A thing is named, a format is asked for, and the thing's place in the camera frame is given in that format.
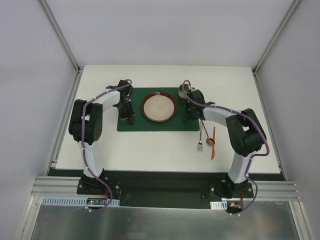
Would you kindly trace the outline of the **steel cup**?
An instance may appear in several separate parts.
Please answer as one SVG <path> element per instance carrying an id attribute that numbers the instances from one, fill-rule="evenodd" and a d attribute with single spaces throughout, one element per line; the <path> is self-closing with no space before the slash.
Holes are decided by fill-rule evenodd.
<path id="1" fill-rule="evenodd" d="M 194 90 L 194 87 L 189 86 L 188 84 L 181 84 L 178 88 L 178 97 L 182 102 L 188 100 L 186 93 L 190 93 Z"/>

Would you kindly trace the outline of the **green placemat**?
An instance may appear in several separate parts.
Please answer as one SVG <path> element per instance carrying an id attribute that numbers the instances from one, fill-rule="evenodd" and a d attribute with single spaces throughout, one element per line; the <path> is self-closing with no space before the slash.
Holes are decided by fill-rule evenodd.
<path id="1" fill-rule="evenodd" d="M 145 97 L 160 92 L 173 97 L 177 111 L 171 119 L 165 122 L 154 122 L 143 115 L 142 104 Z M 197 120 L 183 119 L 185 104 L 179 99 L 177 87 L 135 87 L 130 98 L 135 112 L 134 124 L 130 125 L 119 119 L 116 128 L 118 132 L 197 132 L 200 130 Z"/>

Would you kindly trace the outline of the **red rimmed beige plate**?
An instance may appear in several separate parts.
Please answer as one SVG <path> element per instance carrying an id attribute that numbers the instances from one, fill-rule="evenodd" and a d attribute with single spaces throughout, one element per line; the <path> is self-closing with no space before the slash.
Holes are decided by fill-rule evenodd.
<path id="1" fill-rule="evenodd" d="M 141 103 L 143 116 L 156 123 L 167 122 L 178 110 L 176 100 L 166 92 L 153 92 L 147 95 Z"/>

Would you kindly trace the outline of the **copper spoon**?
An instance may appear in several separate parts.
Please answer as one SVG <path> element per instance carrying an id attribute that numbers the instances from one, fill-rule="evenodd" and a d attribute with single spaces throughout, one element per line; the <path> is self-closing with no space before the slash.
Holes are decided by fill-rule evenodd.
<path id="1" fill-rule="evenodd" d="M 209 136 L 209 134 L 208 134 L 207 128 L 206 128 L 206 126 L 205 126 L 205 123 L 204 123 L 204 121 L 203 121 L 202 119 L 201 119 L 200 121 L 201 121 L 201 124 L 202 124 L 202 126 L 203 126 L 203 128 L 204 128 L 204 131 L 205 131 L 205 133 L 206 133 L 206 136 L 207 136 L 206 142 L 207 142 L 208 145 L 212 146 L 212 138 L 211 138 L 211 137 Z"/>

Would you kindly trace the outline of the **silver fork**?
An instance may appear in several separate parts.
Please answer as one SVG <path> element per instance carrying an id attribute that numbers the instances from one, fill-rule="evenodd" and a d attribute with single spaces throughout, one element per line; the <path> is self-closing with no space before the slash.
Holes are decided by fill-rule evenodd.
<path id="1" fill-rule="evenodd" d="M 203 143 L 202 143 L 203 125 L 200 119 L 198 120 L 198 123 L 199 123 L 199 141 L 197 144 L 197 150 L 199 152 L 202 152 L 203 151 Z"/>

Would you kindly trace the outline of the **orange knife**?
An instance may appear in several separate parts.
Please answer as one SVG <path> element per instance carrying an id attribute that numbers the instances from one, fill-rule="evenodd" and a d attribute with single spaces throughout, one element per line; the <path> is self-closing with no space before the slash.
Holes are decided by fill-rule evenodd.
<path id="1" fill-rule="evenodd" d="M 215 144 L 216 144 L 216 126 L 213 127 L 211 160 L 215 158 L 215 154 L 216 154 Z"/>

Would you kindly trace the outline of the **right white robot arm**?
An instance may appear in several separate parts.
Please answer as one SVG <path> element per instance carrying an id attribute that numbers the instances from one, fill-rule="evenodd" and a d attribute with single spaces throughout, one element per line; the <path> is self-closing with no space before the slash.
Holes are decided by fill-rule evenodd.
<path id="1" fill-rule="evenodd" d="M 210 121 L 227 128 L 229 141 L 234 150 L 231 168 L 221 184 L 214 187 L 214 193 L 222 198 L 234 198 L 247 186 L 252 160 L 259 154 L 262 146 L 266 147 L 266 156 L 270 149 L 261 124 L 251 108 L 243 111 L 217 106 L 214 102 L 205 103 L 200 90 L 184 91 L 187 98 L 184 118 Z"/>

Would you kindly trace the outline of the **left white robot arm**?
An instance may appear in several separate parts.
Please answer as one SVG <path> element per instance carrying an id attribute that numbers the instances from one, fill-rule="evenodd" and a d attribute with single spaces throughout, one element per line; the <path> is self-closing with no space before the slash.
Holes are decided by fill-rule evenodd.
<path id="1" fill-rule="evenodd" d="M 107 86 L 105 90 L 90 100 L 77 99 L 69 121 L 68 132 L 77 142 L 84 163 L 81 180 L 90 191 L 99 195 L 105 191 L 102 177 L 104 168 L 100 160 L 98 140 L 103 132 L 103 114 L 109 108 L 118 110 L 120 120 L 129 125 L 135 122 L 135 112 L 131 101 L 132 80 L 120 80 L 118 85 Z"/>

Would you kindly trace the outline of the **left aluminium frame post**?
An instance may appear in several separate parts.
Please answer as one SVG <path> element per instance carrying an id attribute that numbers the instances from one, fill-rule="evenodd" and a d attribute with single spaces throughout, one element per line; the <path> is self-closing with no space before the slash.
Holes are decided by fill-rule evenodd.
<path id="1" fill-rule="evenodd" d="M 56 20 L 53 11 L 51 10 L 48 2 L 46 0 L 38 0 L 37 1 L 40 8 L 42 9 L 45 17 L 47 18 L 50 27 L 52 28 L 60 46 L 62 47 L 62 50 L 64 51 L 66 57 L 68 58 L 70 64 L 72 65 L 75 72 L 78 74 L 81 72 L 82 68 L 77 62 L 75 55 L 73 54 L 70 45 L 68 44 L 58 21 Z"/>

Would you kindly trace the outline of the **aluminium frame post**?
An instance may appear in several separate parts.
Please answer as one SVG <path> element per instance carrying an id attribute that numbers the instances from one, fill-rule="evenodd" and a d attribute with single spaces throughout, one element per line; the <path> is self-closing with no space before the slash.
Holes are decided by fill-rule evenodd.
<path id="1" fill-rule="evenodd" d="M 78 74 L 81 72 L 82 68 L 77 62 L 75 55 L 73 54 L 70 45 L 68 44 L 58 21 L 56 20 L 53 11 L 51 10 L 48 2 L 46 0 L 38 0 L 37 1 L 40 8 L 42 9 L 45 17 L 47 18 L 50 27 L 52 28 L 60 46 L 62 47 L 62 50 L 64 51 L 66 57 L 68 58 L 70 64 L 72 65 L 75 72 Z"/>
<path id="2" fill-rule="evenodd" d="M 257 61 L 256 65 L 252 69 L 252 73 L 254 76 L 257 75 L 259 70 L 261 69 L 262 65 L 264 64 L 267 57 L 270 55 L 271 51 L 275 47 L 277 41 L 280 39 L 282 33 L 284 32 L 286 26 L 292 19 L 293 15 L 297 11 L 298 7 L 301 5 L 302 0 L 293 0 L 287 11 L 285 12 L 283 18 L 281 19 L 279 25 L 277 26 L 275 32 L 273 33 L 271 39 L 269 40 L 266 48 L 264 49 L 262 55 L 260 56 L 259 60 Z"/>

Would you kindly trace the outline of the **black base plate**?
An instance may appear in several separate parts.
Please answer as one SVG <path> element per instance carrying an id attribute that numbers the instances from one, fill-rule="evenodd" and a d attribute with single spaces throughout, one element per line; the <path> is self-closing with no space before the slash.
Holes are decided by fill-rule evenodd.
<path id="1" fill-rule="evenodd" d="M 227 173 L 105 170 L 99 180 L 82 175 L 79 195 L 104 195 L 122 207 L 209 209 L 223 198 L 250 199 L 248 181 L 232 183 Z"/>

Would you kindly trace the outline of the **aluminium front rail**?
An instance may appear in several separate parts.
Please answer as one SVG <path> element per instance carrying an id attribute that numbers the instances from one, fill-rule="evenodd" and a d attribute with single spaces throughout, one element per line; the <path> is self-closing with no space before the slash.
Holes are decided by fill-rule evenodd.
<path id="1" fill-rule="evenodd" d="M 38 176 L 32 196 L 75 197 L 80 178 L 69 176 Z M 290 181 L 257 181 L 259 201 L 300 202 L 302 196 L 296 183 Z"/>

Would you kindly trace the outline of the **right aluminium frame post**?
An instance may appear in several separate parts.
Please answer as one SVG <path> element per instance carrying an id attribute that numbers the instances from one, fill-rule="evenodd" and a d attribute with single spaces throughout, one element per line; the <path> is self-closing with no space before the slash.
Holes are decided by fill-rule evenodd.
<path id="1" fill-rule="evenodd" d="M 257 61 L 256 65 L 252 69 L 252 73 L 254 76 L 257 75 L 259 70 L 261 69 L 262 65 L 264 64 L 267 57 L 270 55 L 271 51 L 275 47 L 277 41 L 280 39 L 282 33 L 284 32 L 286 26 L 292 19 L 293 15 L 297 11 L 298 7 L 301 5 L 302 0 L 293 0 L 287 11 L 285 12 L 283 18 L 281 19 L 279 25 L 277 26 L 275 32 L 273 33 L 271 39 L 269 40 L 266 48 L 264 49 L 262 55 L 260 56 L 259 60 Z"/>

